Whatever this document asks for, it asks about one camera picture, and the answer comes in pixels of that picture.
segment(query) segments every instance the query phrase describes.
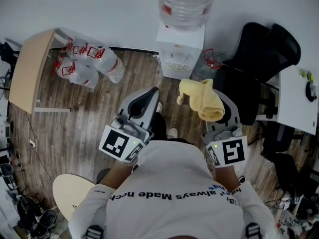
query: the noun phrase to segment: white desk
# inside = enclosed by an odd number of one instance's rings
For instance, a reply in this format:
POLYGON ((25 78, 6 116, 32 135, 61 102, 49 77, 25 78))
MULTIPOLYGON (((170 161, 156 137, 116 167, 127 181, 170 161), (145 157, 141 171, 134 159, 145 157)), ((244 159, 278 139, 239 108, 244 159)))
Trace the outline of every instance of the white desk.
POLYGON ((318 100, 310 102, 306 97, 307 80, 297 67, 286 68, 279 73, 278 114, 272 119, 257 115, 256 120, 272 120, 310 134, 316 134, 318 100))
POLYGON ((69 113, 70 109, 36 107, 40 99, 36 99, 43 67, 54 42, 66 44, 66 40, 48 30, 32 36, 23 43, 10 88, 9 101, 29 114, 33 112, 69 113))
POLYGON ((55 178, 52 186, 54 201, 68 221, 94 186, 93 182, 73 174, 61 174, 55 178))

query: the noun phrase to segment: wooden table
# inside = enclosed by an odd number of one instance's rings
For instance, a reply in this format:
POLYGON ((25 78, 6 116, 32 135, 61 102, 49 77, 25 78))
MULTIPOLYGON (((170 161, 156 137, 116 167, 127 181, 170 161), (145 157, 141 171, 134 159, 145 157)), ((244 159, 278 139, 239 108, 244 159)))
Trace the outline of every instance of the wooden table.
POLYGON ((60 212, 69 221, 75 208, 95 184, 73 174, 62 174, 53 182, 53 196, 60 212))
POLYGON ((12 78, 9 101, 29 114, 33 112, 70 112, 70 109, 36 107, 36 104, 41 102, 36 98, 43 67, 54 41, 59 41, 64 45, 67 42, 52 29, 26 40, 20 51, 12 78))

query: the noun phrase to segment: electronic device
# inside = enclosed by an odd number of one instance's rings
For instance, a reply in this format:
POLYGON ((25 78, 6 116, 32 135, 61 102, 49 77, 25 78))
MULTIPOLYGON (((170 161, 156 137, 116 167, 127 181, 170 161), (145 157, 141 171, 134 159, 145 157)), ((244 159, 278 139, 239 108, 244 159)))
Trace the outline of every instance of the electronic device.
POLYGON ((206 122, 207 133, 202 135, 205 147, 215 167, 231 166, 247 159, 247 136, 243 135, 243 125, 239 120, 237 106, 223 93, 214 90, 226 109, 221 121, 206 122))
POLYGON ((10 126, 10 123, 8 121, 4 122, 4 134, 5 134, 6 138, 11 137, 11 126, 10 126))
POLYGON ((123 163, 134 160, 153 137, 151 121, 160 100, 158 88, 142 89, 127 96, 111 125, 106 125, 99 150, 123 163))

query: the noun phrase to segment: sneaker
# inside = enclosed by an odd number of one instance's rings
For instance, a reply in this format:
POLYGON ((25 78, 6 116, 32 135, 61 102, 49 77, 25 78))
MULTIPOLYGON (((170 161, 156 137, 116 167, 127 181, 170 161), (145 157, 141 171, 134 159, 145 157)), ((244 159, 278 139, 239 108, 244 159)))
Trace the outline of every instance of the sneaker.
POLYGON ((177 129, 172 127, 167 133, 168 139, 176 139, 177 138, 177 129))
POLYGON ((159 102, 158 107, 156 108, 156 112, 162 114, 163 112, 163 105, 159 102))

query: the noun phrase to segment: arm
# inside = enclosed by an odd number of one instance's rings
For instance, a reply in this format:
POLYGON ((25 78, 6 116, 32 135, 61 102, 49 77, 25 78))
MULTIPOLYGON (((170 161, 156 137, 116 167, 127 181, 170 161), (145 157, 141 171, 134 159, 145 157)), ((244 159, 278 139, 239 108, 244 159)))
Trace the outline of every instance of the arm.
POLYGON ((250 182, 240 185, 234 167, 216 168, 216 181, 222 184, 238 200, 243 209, 245 224, 255 222, 259 225, 264 239, 272 238, 274 233, 274 217, 264 205, 250 182))
POLYGON ((122 165, 115 161, 111 170, 94 186, 85 199, 73 212, 69 221, 69 229, 73 239, 85 238, 86 230, 91 225, 99 225, 103 230, 106 219, 108 199, 131 174, 132 166, 122 165))
POLYGON ((223 185, 229 192, 240 186, 233 166, 216 168, 216 181, 223 185))

